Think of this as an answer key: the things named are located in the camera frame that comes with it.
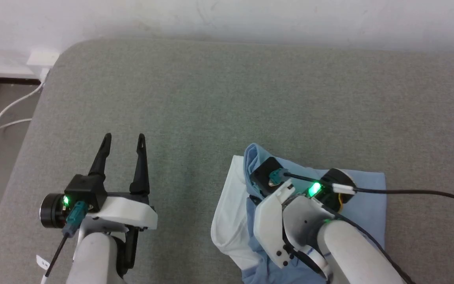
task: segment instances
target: paper tag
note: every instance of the paper tag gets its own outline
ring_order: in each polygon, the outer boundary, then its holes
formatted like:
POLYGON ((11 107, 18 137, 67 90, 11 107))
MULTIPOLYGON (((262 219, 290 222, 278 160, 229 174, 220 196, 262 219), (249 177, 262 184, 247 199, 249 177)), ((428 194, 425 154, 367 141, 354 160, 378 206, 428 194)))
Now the paper tag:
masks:
POLYGON ((47 270, 48 267, 50 266, 50 263, 48 261, 44 260, 41 256, 36 255, 36 263, 43 269, 47 270))

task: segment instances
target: green led light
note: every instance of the green led light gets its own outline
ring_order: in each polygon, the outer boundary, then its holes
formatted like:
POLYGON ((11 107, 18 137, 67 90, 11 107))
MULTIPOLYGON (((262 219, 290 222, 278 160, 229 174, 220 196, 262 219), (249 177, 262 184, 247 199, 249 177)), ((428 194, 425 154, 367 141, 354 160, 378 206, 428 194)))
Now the green led light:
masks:
POLYGON ((321 189, 320 183, 315 182, 309 189, 308 194, 309 196, 314 196, 317 192, 321 189))

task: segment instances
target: gray fabric tablecloth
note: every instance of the gray fabric tablecloth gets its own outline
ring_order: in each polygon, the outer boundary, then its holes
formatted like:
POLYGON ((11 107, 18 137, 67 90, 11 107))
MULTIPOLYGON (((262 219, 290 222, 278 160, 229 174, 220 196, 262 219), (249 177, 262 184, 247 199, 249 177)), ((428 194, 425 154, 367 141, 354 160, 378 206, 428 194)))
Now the gray fabric tablecloth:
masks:
MULTIPOLYGON (((145 133, 158 230, 139 283, 233 283, 209 229, 232 155, 257 142, 314 168, 382 171, 388 189, 454 193, 454 54, 165 40, 96 40, 51 71, 0 207, 0 284, 38 283, 59 230, 38 209, 113 135, 106 189, 127 191, 145 133)), ((390 196, 386 247, 418 283, 454 283, 454 200, 390 196)), ((49 283, 63 283, 68 241, 49 283)))

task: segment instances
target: white cloth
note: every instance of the white cloth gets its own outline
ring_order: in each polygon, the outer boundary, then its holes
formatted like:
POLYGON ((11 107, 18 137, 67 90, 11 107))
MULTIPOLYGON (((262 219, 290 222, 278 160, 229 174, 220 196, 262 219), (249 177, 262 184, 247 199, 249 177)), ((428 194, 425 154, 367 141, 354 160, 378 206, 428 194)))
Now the white cloth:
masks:
POLYGON ((262 257, 248 246, 246 182, 243 157, 233 156, 225 184, 211 223, 211 240, 234 263, 245 270, 257 266, 262 257))

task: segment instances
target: clothing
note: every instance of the clothing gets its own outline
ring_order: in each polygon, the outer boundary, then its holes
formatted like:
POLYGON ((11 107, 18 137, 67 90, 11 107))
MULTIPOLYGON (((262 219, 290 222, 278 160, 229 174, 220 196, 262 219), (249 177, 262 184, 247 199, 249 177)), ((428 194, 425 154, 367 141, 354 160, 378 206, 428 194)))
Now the clothing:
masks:
MULTIPOLYGON (((257 144, 251 144, 244 157, 234 156, 211 225, 211 239, 218 249, 232 258, 242 271, 245 284, 262 283, 324 283, 324 279, 308 266, 294 258, 283 269, 267 256, 253 236, 253 218, 256 206, 249 194, 263 199, 249 180, 250 173, 270 153, 257 144)), ((305 168, 290 161, 276 158, 291 173, 320 178, 328 170, 305 168)), ((385 189, 383 173, 346 170, 359 187, 385 189)), ((304 192, 310 182, 292 179, 296 192, 304 192)), ((384 246, 386 196, 383 194, 356 194, 342 210, 344 216, 358 223, 384 246)))

